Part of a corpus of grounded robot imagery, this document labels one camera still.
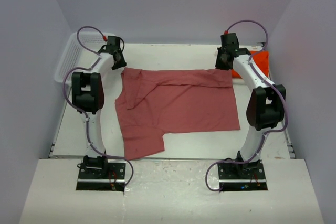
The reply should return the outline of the pink t shirt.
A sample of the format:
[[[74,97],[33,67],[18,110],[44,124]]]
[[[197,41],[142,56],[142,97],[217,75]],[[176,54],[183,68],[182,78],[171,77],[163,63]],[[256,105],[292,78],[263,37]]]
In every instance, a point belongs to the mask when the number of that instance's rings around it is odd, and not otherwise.
[[[121,79],[115,107],[127,159],[164,151],[167,133],[240,130],[230,71],[125,68]]]

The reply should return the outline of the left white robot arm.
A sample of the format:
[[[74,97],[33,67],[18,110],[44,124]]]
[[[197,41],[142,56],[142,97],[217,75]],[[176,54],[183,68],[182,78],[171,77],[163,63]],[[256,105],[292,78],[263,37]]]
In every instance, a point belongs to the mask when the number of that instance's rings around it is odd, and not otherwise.
[[[80,164],[79,179],[109,179],[114,183],[124,179],[125,163],[118,167],[109,159],[125,161],[124,157],[106,154],[101,133],[101,110],[104,106],[102,77],[109,70],[125,67],[124,40],[118,36],[103,36],[105,44],[96,52],[97,59],[88,68],[74,67],[71,76],[71,105],[80,113],[87,139],[86,154]]]

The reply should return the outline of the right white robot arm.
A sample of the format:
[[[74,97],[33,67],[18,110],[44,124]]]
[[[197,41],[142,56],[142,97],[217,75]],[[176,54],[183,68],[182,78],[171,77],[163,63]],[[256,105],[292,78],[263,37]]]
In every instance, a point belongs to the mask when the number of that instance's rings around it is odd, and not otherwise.
[[[247,179],[260,169],[260,153],[269,133],[285,117],[283,102],[286,89],[276,85],[259,69],[251,52],[240,48],[235,33],[224,32],[220,37],[216,69],[235,70],[248,86],[251,96],[246,110],[249,130],[246,140],[234,160],[226,159],[218,166],[227,179]]]

